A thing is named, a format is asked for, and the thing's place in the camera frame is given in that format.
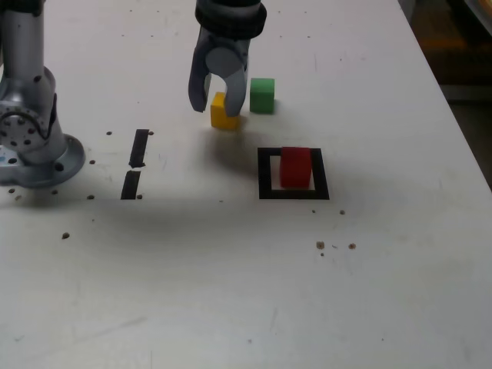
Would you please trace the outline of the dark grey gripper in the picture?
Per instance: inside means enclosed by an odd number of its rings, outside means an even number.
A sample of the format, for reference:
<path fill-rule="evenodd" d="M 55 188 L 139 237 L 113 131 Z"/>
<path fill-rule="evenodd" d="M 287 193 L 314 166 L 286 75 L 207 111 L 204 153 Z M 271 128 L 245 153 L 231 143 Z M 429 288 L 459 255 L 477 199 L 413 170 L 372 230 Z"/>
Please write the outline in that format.
<path fill-rule="evenodd" d="M 188 97 L 192 108 L 203 113 L 207 107 L 211 73 L 225 85 L 224 109 L 228 117 L 238 116 L 247 91 L 248 56 L 250 40 L 225 38 L 200 27 L 198 41 L 211 44 L 195 47 L 188 83 Z"/>

